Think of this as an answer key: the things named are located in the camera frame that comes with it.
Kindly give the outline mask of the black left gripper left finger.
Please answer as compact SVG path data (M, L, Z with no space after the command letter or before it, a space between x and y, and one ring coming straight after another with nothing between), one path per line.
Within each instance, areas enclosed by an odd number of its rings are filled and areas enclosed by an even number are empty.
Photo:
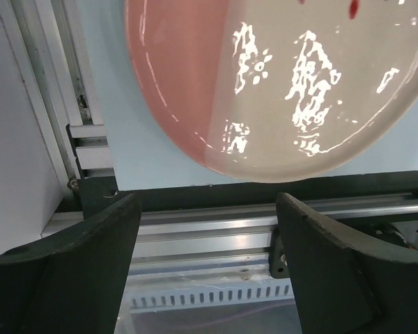
M141 220L128 195L0 255L0 333L113 333Z

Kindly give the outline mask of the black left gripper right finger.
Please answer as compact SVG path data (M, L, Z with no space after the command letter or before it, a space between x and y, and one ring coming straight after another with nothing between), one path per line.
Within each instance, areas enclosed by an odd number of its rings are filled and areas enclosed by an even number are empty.
M418 333L418 250L368 236L287 193L276 211L304 333Z

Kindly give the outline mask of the pink beige leaf plate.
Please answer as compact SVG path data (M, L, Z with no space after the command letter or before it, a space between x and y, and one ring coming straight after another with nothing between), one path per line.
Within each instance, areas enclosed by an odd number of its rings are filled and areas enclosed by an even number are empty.
M162 131L237 179L332 170L418 98L418 1L126 1L125 35Z

